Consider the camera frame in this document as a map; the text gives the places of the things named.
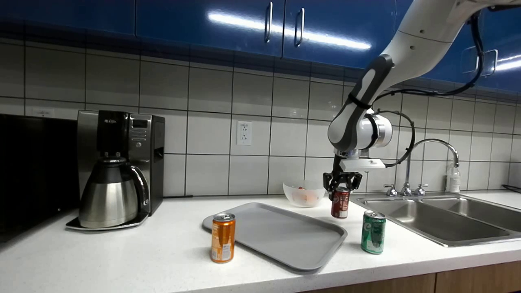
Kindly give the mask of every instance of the white tile wall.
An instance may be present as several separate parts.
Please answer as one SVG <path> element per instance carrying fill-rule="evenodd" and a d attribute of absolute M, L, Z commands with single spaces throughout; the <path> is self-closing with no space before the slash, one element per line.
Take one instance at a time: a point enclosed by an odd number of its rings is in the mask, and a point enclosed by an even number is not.
<path fill-rule="evenodd" d="M 164 194 L 281 194 L 281 183 L 320 183 L 334 149 L 327 126 L 350 82 L 280 75 L 91 49 L 0 41 L 0 113 L 75 119 L 76 111 L 119 110 L 166 118 Z M 395 95 L 376 110 L 404 111 L 425 137 L 449 140 L 461 158 L 462 189 L 521 184 L 521 106 L 472 98 Z M 394 126 L 390 145 L 371 155 L 394 162 L 410 129 Z M 237 144 L 237 123 L 250 144 Z M 412 153 L 410 181 L 443 189 L 451 155 L 423 144 Z M 404 184 L 405 163 L 363 173 L 360 194 Z"/>

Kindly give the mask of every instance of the green soda can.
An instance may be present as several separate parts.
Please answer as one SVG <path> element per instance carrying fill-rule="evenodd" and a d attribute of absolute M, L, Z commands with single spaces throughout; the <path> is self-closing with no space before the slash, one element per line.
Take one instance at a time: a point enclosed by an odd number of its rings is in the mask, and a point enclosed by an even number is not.
<path fill-rule="evenodd" d="M 361 249 L 368 254 L 384 251 L 386 217 L 376 212 L 363 214 Z"/>

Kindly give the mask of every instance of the sink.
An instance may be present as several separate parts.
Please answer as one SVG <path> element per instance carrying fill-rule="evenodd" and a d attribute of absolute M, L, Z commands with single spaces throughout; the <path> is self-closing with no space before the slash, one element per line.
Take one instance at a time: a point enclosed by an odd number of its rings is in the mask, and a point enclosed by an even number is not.
<path fill-rule="evenodd" d="M 441 246 L 467 246 L 517 236 L 514 232 L 454 212 L 451 209 L 459 207 L 449 207 L 447 202 L 443 202 L 446 204 L 443 209 L 434 207 L 436 202 L 423 204 L 415 199 L 351 197 L 351 201 Z"/>
<path fill-rule="evenodd" d="M 493 227 L 521 233 L 521 212 L 514 209 L 495 206 L 477 199 L 469 199 L 464 196 L 423 197 L 418 202 L 452 214 L 459 214 L 478 222 L 485 222 Z"/>

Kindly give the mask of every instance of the carafe handle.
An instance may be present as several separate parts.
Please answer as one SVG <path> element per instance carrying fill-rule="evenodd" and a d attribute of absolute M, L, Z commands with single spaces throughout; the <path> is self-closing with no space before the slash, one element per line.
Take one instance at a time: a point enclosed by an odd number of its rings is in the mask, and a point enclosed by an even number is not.
<path fill-rule="evenodd" d="M 138 214 L 137 220 L 141 222 L 148 215 L 148 206 L 150 206 L 150 194 L 148 194 L 148 184 L 145 181 L 143 173 L 130 165 L 130 171 L 133 173 L 133 183 L 137 186 L 137 201 L 138 201 Z"/>

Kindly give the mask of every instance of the white countertop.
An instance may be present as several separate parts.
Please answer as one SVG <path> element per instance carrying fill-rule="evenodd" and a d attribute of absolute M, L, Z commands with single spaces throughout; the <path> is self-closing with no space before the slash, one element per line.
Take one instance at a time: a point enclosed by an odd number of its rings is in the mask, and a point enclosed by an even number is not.
<path fill-rule="evenodd" d="M 521 194 L 469 194 L 521 209 Z M 298 276 L 236 248 L 228 264 L 208 259 L 205 217 L 247 202 L 264 202 L 347 230 L 343 246 L 312 276 Z M 521 261 L 521 238 L 462 248 L 443 248 L 394 223 L 386 227 L 381 256 L 360 249 L 363 209 L 350 204 L 347 220 L 329 215 L 330 202 L 293 209 L 283 197 L 171 199 L 141 227 L 110 233 L 65 230 L 75 215 L 0 248 L 1 293 L 166 293 L 166 292 L 303 292 L 465 267 Z"/>

